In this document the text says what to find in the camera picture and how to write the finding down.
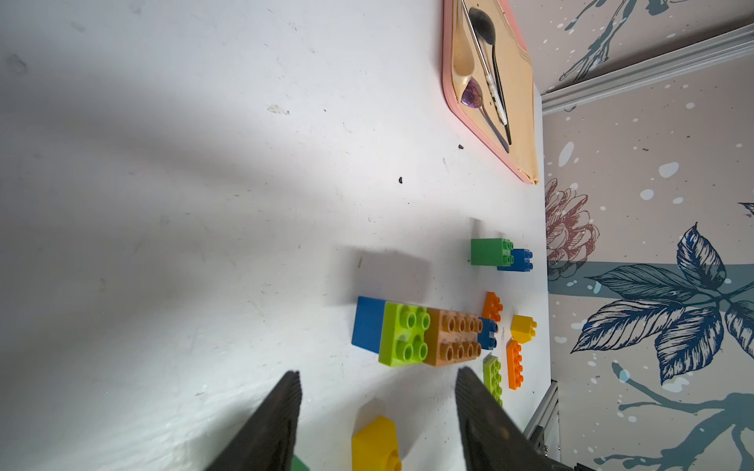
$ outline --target blue lego brick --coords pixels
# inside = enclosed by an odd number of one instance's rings
[[[482,331],[477,335],[477,341],[480,343],[483,349],[492,350],[498,346],[498,341],[495,340],[495,334],[498,333],[498,323],[491,319],[482,320]]]
[[[513,256],[513,264],[510,267],[498,267],[499,271],[531,271],[533,266],[532,251],[527,249],[513,249],[510,251]]]
[[[356,303],[356,320],[351,343],[374,353],[379,353],[382,339],[382,320],[385,317],[385,301],[359,296]]]

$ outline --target lime green lego brick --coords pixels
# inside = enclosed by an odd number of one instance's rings
[[[309,471],[309,468],[297,457],[293,455],[293,462],[290,465],[290,471]]]
[[[484,387],[487,388],[487,390],[492,394],[492,397],[494,397],[498,404],[500,404],[500,406],[502,407],[503,399],[501,398],[501,394],[503,393],[503,389],[500,387],[500,383],[503,377],[500,374],[502,365],[500,364],[498,357],[494,355],[488,355],[484,359],[483,368]]]
[[[417,365],[427,358],[425,332],[430,317],[426,307],[385,303],[379,362],[387,366]]]
[[[471,239],[471,264],[510,267],[513,243],[508,239]]]

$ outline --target wallpaper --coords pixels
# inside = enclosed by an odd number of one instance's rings
[[[510,0],[543,93],[754,22],[751,0]]]
[[[754,469],[754,57],[544,118],[561,457]]]

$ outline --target purple spoon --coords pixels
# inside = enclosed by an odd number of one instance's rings
[[[484,109],[484,96],[482,95],[482,88],[479,86],[479,82],[472,77],[469,80],[469,85],[466,86],[463,95],[461,95],[461,103],[469,108],[478,108],[482,112],[482,116],[487,120],[487,124],[492,128],[492,132],[498,137],[498,140],[503,145],[503,148],[507,153],[510,153],[508,149],[508,143],[505,138],[500,134],[498,128],[492,123],[487,114],[487,110]]]

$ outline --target duplo block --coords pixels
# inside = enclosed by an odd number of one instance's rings
[[[429,329],[425,332],[428,346],[424,362],[447,366],[479,358],[482,346],[477,341],[482,320],[469,313],[454,310],[427,309]]]
[[[293,462],[290,465],[290,471],[309,471],[303,461],[296,455],[293,455]]]
[[[423,362],[429,353],[425,332],[430,325],[426,307],[386,302],[379,362],[387,366]]]
[[[381,299],[359,296],[356,302],[356,320],[351,343],[379,353],[379,343],[382,339],[382,321],[385,318],[385,302]]]
[[[503,305],[500,304],[500,298],[492,292],[487,292],[487,297],[484,300],[484,308],[482,309],[482,318],[491,319],[495,322],[500,322],[500,313],[503,312]]]
[[[395,424],[377,417],[351,439],[353,471],[400,471]]]
[[[360,296],[351,343],[379,355],[388,366],[415,365],[428,354],[427,308]]]
[[[498,333],[498,323],[490,319],[481,319],[482,331],[477,336],[479,345],[485,350],[494,350],[498,346],[498,341],[495,340],[495,334]]]
[[[516,315],[513,316],[513,322],[510,324],[510,334],[515,341],[525,344],[536,337],[536,327],[537,323],[531,317]]]
[[[503,399],[501,399],[501,395],[503,393],[503,390],[500,387],[500,383],[503,381],[503,377],[500,374],[501,369],[502,365],[500,364],[498,357],[494,355],[488,355],[487,358],[484,359],[484,387],[487,388],[490,394],[492,394],[492,397],[494,397],[498,404],[500,404],[500,406],[502,407]]]
[[[508,239],[471,239],[471,264],[509,267],[513,264],[512,249]]]
[[[499,271],[531,271],[532,252],[527,249],[513,249],[510,251],[513,257],[513,263],[508,267],[498,267]]]
[[[523,366],[521,366],[521,345],[510,340],[505,348],[508,360],[508,387],[517,390],[523,384]]]

